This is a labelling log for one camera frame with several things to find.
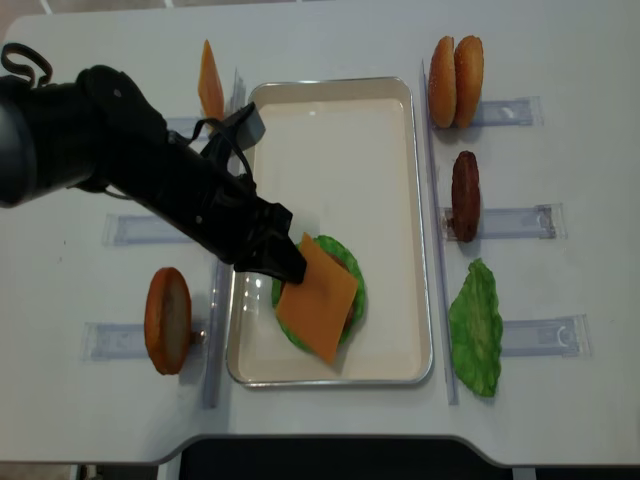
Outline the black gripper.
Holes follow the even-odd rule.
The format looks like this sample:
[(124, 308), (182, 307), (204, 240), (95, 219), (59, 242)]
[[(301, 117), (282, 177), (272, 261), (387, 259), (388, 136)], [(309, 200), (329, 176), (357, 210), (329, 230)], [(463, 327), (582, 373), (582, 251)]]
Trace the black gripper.
[(307, 261), (289, 237), (293, 214), (256, 193), (247, 174), (169, 143), (149, 177), (149, 209), (236, 272), (301, 284)]

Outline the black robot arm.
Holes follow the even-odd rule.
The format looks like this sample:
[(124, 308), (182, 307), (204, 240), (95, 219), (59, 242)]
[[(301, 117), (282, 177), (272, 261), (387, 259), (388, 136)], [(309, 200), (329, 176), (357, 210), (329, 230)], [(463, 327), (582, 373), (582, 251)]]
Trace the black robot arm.
[(290, 239), (291, 212), (259, 197), (250, 172), (231, 173), (264, 135), (254, 104), (214, 123), (201, 152), (124, 73), (106, 66), (72, 83), (1, 81), (1, 204), (64, 188), (121, 191), (239, 272), (300, 283), (306, 262)]

